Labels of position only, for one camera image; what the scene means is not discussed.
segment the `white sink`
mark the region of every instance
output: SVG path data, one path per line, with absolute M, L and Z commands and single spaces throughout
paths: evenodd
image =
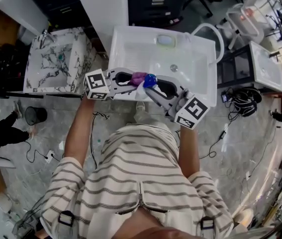
M 32 41 L 23 91 L 81 94 L 84 74 L 91 69 L 96 51 L 81 28 L 51 34 L 55 42 L 46 37 L 41 49 L 43 35 Z
M 158 43 L 171 36 L 175 45 Z M 127 68 L 178 79 L 183 87 L 216 106 L 217 71 L 215 42 L 198 36 L 158 28 L 117 26 L 114 29 L 108 69 Z M 137 100 L 136 92 L 116 94 L 114 99 Z
M 282 92 L 282 67 L 264 47 L 250 42 L 255 82 Z

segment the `striped shirt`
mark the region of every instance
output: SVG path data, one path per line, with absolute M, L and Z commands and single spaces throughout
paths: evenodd
M 121 128 L 105 141 L 98 169 L 88 178 L 71 157 L 60 161 L 46 192 L 41 221 L 48 233 L 75 201 L 78 238 L 111 238 L 142 206 L 165 227 L 204 237 L 200 221 L 214 219 L 214 235 L 233 228 L 232 217 L 206 172 L 188 179 L 178 165 L 170 131 L 150 125 Z

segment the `marble sink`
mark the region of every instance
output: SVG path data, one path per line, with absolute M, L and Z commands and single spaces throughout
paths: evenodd
M 101 57 L 81 28 L 51 33 L 55 42 L 43 35 L 33 39 L 26 67 L 25 93 L 83 93 L 84 74 L 101 68 Z

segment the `wastebasket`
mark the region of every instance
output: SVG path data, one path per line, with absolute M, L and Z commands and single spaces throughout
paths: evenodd
M 44 122 L 47 119 L 47 111 L 44 108 L 29 106 L 25 112 L 25 118 L 28 125 L 35 125 Z

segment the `white pipe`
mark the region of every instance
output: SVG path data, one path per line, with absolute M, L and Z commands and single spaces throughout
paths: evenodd
M 209 27 L 211 30 L 213 30 L 215 32 L 215 34 L 218 37 L 218 40 L 219 40 L 219 43 L 220 43 L 220 54 L 219 54 L 218 58 L 214 62 L 212 62 L 212 63 L 217 64 L 222 59 L 222 57 L 224 56 L 224 52 L 225 52 L 224 40 L 223 40 L 220 32 L 218 31 L 218 29 L 216 27 L 214 27 L 212 24 L 209 24 L 209 23 L 200 24 L 191 34 L 195 35 L 203 27 Z

